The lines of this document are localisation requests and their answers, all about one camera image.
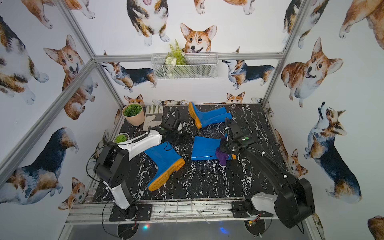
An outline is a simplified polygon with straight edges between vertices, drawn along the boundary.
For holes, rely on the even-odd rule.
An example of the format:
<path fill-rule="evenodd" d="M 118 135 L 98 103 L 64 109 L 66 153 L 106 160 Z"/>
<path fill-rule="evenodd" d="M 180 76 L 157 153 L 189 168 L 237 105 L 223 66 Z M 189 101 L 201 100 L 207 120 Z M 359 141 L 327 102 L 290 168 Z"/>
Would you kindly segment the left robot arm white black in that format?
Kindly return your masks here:
<path fill-rule="evenodd" d="M 173 172 L 184 166 L 185 160 L 173 149 L 172 144 L 168 141 L 162 143 L 163 136 L 169 134 L 177 141 L 180 136 L 186 136 L 186 130 L 181 126 L 157 126 L 131 140 L 105 145 L 94 166 L 94 173 L 110 190 L 115 205 L 121 210 L 126 211 L 136 204 L 130 191 L 127 172 L 127 167 L 134 157 L 145 153 L 158 167 L 155 177 L 148 185 L 150 191 L 159 189 Z"/>

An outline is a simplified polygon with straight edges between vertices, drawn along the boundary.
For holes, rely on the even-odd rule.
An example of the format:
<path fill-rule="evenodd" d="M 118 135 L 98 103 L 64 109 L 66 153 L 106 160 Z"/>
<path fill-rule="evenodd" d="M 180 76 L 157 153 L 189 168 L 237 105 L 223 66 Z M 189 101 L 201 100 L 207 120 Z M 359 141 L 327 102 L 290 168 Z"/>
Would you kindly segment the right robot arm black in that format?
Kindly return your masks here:
<path fill-rule="evenodd" d="M 272 185 L 274 194 L 258 192 L 230 209 L 234 218 L 268 213 L 291 229 L 315 213 L 312 186 L 305 178 L 298 179 L 270 157 L 251 137 L 220 141 L 220 151 L 240 153 L 260 171 Z"/>

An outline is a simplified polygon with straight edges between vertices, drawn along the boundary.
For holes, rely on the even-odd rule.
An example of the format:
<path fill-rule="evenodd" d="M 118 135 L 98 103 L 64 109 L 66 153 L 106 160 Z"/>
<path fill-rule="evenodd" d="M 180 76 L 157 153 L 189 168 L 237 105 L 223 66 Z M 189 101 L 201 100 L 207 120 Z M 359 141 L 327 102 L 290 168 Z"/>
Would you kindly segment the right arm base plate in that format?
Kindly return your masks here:
<path fill-rule="evenodd" d="M 256 210 L 252 203 L 248 200 L 245 201 L 235 201 L 231 203 L 231 208 L 229 211 L 233 214 L 233 217 L 236 218 L 256 218 L 260 217 L 272 217 L 273 215 L 267 212 Z"/>

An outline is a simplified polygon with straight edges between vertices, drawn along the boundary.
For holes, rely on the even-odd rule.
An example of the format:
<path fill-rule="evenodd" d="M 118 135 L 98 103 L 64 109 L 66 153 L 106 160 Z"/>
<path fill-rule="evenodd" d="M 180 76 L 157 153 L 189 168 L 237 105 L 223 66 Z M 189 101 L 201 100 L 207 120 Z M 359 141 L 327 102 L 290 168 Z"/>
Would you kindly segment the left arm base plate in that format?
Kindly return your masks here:
<path fill-rule="evenodd" d="M 129 206 L 126 210 L 122 210 L 114 204 L 109 221 L 149 221 L 151 219 L 152 210 L 152 204 L 136 204 Z"/>

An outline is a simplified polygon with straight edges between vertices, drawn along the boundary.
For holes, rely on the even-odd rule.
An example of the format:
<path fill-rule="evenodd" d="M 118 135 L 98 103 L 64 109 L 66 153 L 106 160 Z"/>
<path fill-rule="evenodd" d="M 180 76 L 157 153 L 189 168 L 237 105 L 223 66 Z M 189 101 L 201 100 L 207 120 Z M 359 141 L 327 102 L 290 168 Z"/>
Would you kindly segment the purple cloth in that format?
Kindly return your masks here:
<path fill-rule="evenodd" d="M 222 167 L 226 167 L 227 165 L 227 160 L 230 158 L 230 155 L 222 152 L 220 148 L 216 148 L 216 158 L 219 160 L 219 165 Z"/>

